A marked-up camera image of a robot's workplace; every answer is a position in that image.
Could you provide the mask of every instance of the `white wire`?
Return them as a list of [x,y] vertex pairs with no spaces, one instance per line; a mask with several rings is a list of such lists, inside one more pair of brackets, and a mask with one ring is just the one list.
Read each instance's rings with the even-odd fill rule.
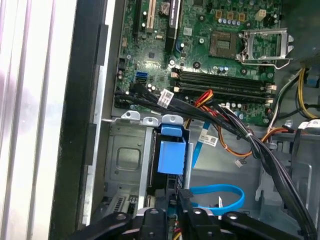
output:
[[299,76],[301,71],[302,71],[302,69],[300,69],[291,79],[289,79],[288,83],[286,85],[284,85],[283,88],[280,90],[276,104],[275,104],[273,118],[268,126],[267,133],[269,133],[271,131],[271,129],[274,127],[274,123],[275,123],[275,120],[276,120],[276,117],[277,117],[278,111],[279,111],[279,101],[280,101],[282,94],[284,93],[286,88],[290,85],[291,81],[295,80]]

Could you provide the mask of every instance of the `chip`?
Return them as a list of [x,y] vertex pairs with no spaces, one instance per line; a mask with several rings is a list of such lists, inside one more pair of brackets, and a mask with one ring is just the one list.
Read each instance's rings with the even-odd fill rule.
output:
[[192,36],[192,28],[189,28],[189,27],[185,27],[184,29],[183,29],[183,35],[185,35],[185,36]]
[[148,57],[150,59],[154,59],[155,58],[155,53],[154,52],[149,52]]
[[240,22],[246,21],[246,14],[245,13],[239,13],[239,21]]
[[237,34],[213,31],[210,41],[210,57],[234,59],[237,54]]
[[221,11],[221,10],[217,10],[217,11],[215,12],[215,18],[217,18],[217,19],[222,18],[222,11]]
[[204,0],[193,0],[193,5],[202,7],[204,5]]
[[234,13],[231,11],[231,12],[228,12],[228,14],[226,15],[226,18],[228,20],[233,20],[234,19]]

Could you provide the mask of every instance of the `blue sata port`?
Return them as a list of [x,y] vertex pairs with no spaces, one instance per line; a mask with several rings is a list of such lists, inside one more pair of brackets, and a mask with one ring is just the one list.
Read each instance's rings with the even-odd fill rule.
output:
[[148,73],[143,72],[143,71],[137,71],[135,74],[135,79],[136,80],[142,80],[142,81],[146,81],[148,79]]

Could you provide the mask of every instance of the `blue drive bay latch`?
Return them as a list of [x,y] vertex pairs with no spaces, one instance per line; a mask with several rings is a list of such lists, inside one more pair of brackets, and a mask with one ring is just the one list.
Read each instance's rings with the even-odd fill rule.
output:
[[160,142],[158,173],[182,175],[184,173],[185,157],[188,139],[184,138],[181,125],[162,124],[161,135],[177,137],[178,141]]

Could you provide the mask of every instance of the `motherboard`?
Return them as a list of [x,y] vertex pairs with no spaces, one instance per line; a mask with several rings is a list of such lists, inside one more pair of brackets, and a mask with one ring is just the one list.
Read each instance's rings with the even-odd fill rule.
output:
[[[193,104],[213,89],[245,123],[265,126],[275,69],[268,61],[243,64],[240,53],[246,32],[277,29],[280,20],[281,0],[127,0],[116,91],[131,94],[139,82],[155,95],[167,89]],[[279,36],[257,35],[252,46],[254,58],[274,56]],[[150,111],[127,101],[115,107]]]

